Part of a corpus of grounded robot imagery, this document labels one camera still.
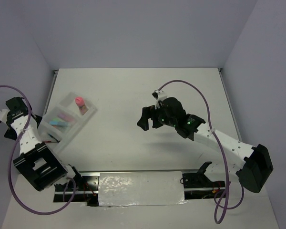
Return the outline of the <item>pink cap glue stick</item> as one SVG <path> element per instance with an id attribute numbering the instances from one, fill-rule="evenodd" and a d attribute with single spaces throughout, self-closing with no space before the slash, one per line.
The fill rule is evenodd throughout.
<path id="1" fill-rule="evenodd" d="M 82 97 L 76 97 L 75 98 L 75 103 L 78 106 L 81 115 L 85 115 L 86 112 L 89 110 L 88 107 L 85 104 L 84 99 Z"/>

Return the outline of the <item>purple cap highlighter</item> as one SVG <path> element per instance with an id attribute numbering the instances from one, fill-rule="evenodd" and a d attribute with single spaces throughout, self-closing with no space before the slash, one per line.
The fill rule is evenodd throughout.
<path id="1" fill-rule="evenodd" d="M 75 123 L 76 122 L 76 120 L 68 114 L 62 113 L 62 114 L 58 114 L 57 116 L 65 122 L 69 122 L 69 123 Z"/>

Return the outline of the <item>blue cap highlighter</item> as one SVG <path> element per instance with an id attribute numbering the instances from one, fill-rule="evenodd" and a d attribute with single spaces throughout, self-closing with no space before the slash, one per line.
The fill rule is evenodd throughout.
<path id="1" fill-rule="evenodd" d="M 69 127 L 71 125 L 69 122 L 55 122 L 55 121 L 50 121 L 49 124 L 54 127 Z"/>

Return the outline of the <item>teal gel pen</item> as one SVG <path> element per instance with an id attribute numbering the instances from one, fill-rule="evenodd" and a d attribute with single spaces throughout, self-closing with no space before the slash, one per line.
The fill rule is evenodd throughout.
<path id="1" fill-rule="evenodd" d="M 53 135 L 51 135 L 51 134 L 48 134 L 48 136 L 51 137 L 51 138 L 53 138 L 53 139 L 54 139 L 55 141 L 57 141 L 57 142 L 59 141 L 57 138 L 55 138 L 55 137 L 54 137 Z"/>

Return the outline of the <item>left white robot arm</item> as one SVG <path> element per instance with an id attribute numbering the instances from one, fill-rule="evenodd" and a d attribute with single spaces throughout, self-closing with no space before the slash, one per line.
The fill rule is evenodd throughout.
<path id="1" fill-rule="evenodd" d="M 6 106 L 8 110 L 1 120 L 8 126 L 7 134 L 12 134 L 11 139 L 18 139 L 20 144 L 20 155 L 13 160 L 15 168 L 37 191 L 65 183 L 73 190 L 81 189 L 84 178 L 78 170 L 64 164 L 40 137 L 42 117 L 29 116 L 23 97 L 9 99 Z"/>

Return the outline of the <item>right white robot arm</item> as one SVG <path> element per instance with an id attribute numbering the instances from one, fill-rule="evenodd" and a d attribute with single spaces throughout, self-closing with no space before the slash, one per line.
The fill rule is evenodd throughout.
<path id="1" fill-rule="evenodd" d="M 188 114 L 174 97 L 159 100 L 157 105 L 143 107 L 137 125 L 147 131 L 149 121 L 152 121 L 153 128 L 170 126 L 182 138 L 196 141 L 219 153 L 224 152 L 226 160 L 237 167 L 236 175 L 240 184 L 250 192 L 259 193 L 273 172 L 270 154 L 265 146 L 252 146 L 212 129 L 204 119 Z"/>

